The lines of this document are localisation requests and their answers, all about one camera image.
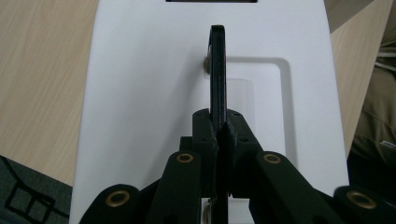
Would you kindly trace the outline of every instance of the white base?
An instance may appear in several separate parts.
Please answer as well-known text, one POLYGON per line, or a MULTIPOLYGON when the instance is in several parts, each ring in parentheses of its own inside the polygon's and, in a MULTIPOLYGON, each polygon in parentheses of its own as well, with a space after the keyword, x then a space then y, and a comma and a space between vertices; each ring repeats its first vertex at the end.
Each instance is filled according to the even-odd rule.
MULTIPOLYGON (((286 155, 327 194, 347 185, 331 40, 322 1, 100 1, 70 223, 115 184, 158 179, 191 115, 209 107, 210 26, 226 32, 228 107, 264 150, 286 155)), ((247 210, 232 212, 249 217, 247 210)), ((251 219, 231 220, 249 223, 251 219)))

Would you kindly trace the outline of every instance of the wooden surface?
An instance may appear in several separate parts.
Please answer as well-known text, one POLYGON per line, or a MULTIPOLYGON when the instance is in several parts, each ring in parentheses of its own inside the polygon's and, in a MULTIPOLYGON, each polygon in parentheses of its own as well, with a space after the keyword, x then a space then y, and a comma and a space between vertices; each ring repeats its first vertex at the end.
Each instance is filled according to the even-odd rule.
POLYGON ((72 185, 97 0, 0 0, 0 154, 72 185))
POLYGON ((375 0, 332 33, 346 154, 352 145, 391 5, 392 0, 375 0))
MULTIPOLYGON (((391 0, 332 34, 346 148, 391 0)), ((73 185, 97 0, 0 0, 0 154, 73 185)))

